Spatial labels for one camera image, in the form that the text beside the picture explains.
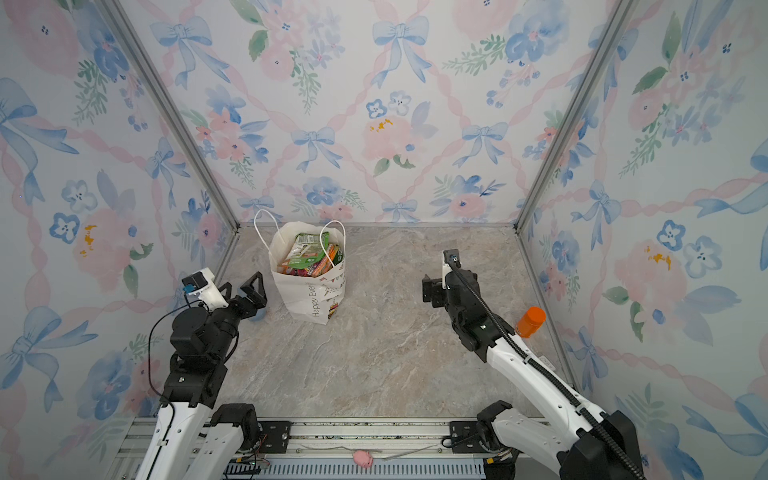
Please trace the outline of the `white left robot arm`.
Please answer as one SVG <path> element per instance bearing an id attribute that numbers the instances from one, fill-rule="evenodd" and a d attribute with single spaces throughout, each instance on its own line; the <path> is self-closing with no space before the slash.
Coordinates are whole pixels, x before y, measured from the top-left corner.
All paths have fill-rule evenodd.
<path id="1" fill-rule="evenodd" d="M 267 306 L 263 276 L 237 290 L 214 280 L 204 268 L 182 281 L 187 302 L 171 314 L 170 372 L 139 479 L 221 479 L 236 453 L 252 456 L 266 438 L 253 405 L 216 404 L 240 323 Z"/>

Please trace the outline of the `orange Fox's candy bag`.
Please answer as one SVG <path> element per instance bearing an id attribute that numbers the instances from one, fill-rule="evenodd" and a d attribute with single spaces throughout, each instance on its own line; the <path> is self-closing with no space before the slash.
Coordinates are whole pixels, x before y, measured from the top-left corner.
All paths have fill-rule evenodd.
<path id="1" fill-rule="evenodd" d="M 283 269 L 278 265 L 277 272 L 289 276 L 315 278 L 330 271 L 342 259 L 343 254 L 341 248 L 337 244 L 330 244 L 327 258 L 323 259 L 321 262 L 318 262 L 313 267 L 310 267 L 306 270 L 291 270 Z"/>

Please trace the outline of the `green orange snack packet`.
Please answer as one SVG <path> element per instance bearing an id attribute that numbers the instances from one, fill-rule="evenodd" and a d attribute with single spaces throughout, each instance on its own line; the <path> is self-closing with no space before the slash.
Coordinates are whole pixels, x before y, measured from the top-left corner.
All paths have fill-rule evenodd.
<path id="1" fill-rule="evenodd" d="M 279 264 L 283 269 L 306 270 L 327 258 L 329 233 L 300 233 L 285 259 Z"/>

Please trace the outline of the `white printed paper bag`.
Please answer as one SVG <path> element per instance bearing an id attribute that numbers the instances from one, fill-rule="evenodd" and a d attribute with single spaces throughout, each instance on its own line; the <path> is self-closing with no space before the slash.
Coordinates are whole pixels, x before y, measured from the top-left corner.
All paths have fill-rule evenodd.
<path id="1" fill-rule="evenodd" d="M 330 271 L 318 277 L 297 277 L 280 274 L 277 266 L 285 259 L 300 233 L 329 233 L 330 244 L 337 244 L 343 259 Z M 270 271 L 284 306 L 296 320 L 325 325 L 337 311 L 345 296 L 347 232 L 339 220 L 331 220 L 323 226 L 305 222 L 288 222 L 276 227 L 270 241 L 257 233 L 267 249 Z"/>

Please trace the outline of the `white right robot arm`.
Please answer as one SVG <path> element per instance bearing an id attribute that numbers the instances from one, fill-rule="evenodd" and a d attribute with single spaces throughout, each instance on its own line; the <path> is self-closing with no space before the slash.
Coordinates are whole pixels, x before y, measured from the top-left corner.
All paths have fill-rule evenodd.
<path id="1" fill-rule="evenodd" d="M 641 479 L 634 423 L 607 413 L 546 366 L 482 298 L 477 275 L 458 250 L 442 253 L 442 274 L 422 280 L 424 302 L 444 309 L 461 344 L 501 373 L 543 415 L 542 421 L 497 401 L 476 416 L 475 436 L 495 457 L 526 454 L 562 479 Z"/>

